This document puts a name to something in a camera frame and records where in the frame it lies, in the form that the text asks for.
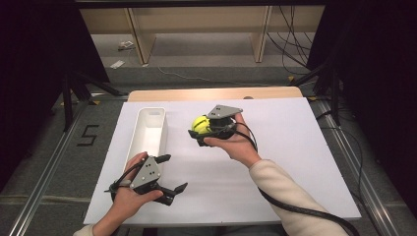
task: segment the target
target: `hand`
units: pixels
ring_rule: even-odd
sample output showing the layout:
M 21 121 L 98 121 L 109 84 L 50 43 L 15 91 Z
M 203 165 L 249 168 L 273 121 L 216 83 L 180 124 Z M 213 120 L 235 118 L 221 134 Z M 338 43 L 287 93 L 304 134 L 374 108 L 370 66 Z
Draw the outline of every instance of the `hand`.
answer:
M 147 157 L 146 152 L 135 155 L 126 164 L 125 171 L 140 162 L 141 159 Z M 132 171 L 129 173 L 125 180 L 132 181 L 138 171 Z M 156 200 L 161 197 L 163 193 L 159 190 L 150 191 L 144 195 L 137 194 L 131 188 L 120 187 L 117 190 L 116 198 L 107 214 L 92 228 L 94 236 L 110 235 L 112 234 L 126 219 L 132 217 L 139 208 L 145 203 Z
M 241 113 L 237 113 L 234 119 L 236 123 L 246 125 Z M 237 124 L 237 131 L 250 137 L 249 130 L 243 125 Z M 210 146 L 224 149 L 229 154 L 230 158 L 240 161 L 248 168 L 261 159 L 251 142 L 237 134 L 233 135 L 228 140 L 208 137 L 204 139 L 204 142 Z

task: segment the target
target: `sleeve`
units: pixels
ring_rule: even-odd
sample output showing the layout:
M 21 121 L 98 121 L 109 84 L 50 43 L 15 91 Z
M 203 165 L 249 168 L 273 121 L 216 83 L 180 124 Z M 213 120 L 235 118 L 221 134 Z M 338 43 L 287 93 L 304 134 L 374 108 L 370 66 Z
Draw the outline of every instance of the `sleeve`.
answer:
M 94 236 L 92 234 L 92 225 L 86 225 L 79 231 L 75 232 L 73 236 Z
M 249 173 L 255 184 L 274 199 L 297 207 L 310 208 L 327 212 L 280 166 L 270 160 L 260 160 L 255 163 Z M 271 205 L 275 213 L 281 218 L 285 231 L 291 236 L 320 235 L 338 236 L 347 235 L 344 229 L 332 221 L 290 212 Z

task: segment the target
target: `white board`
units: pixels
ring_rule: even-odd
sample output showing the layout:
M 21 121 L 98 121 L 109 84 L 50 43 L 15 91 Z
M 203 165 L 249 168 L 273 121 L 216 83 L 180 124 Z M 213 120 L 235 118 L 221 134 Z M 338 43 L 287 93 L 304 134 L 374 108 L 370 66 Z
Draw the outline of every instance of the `white board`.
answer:
M 222 149 L 199 147 L 190 138 L 193 120 L 217 104 L 243 108 L 261 157 L 282 166 L 330 213 L 347 219 L 361 216 L 305 98 L 126 102 L 85 224 L 97 223 L 110 208 L 110 196 L 104 191 L 123 172 L 137 113 L 144 107 L 166 111 L 166 153 L 172 156 L 164 163 L 158 183 L 169 189 L 185 182 L 189 185 L 172 206 L 146 204 L 125 224 L 161 227 L 278 222 L 244 165 L 231 160 Z

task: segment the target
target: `white container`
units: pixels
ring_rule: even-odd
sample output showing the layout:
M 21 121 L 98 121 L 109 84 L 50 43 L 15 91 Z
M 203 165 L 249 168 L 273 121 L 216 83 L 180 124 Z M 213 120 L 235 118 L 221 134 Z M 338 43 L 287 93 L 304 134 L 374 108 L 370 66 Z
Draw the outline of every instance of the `white container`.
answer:
M 165 154 L 167 133 L 164 108 L 145 107 L 141 109 L 138 112 L 127 161 L 143 151 L 147 151 L 148 155 L 153 156 Z

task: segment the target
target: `yellow ball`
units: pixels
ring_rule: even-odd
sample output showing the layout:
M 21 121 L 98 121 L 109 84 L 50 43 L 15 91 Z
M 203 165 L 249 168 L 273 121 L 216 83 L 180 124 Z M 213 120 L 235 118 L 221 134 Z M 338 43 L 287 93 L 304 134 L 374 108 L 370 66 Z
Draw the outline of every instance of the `yellow ball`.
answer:
M 191 126 L 191 130 L 200 135 L 211 132 L 209 128 L 209 118 L 205 115 L 197 117 Z

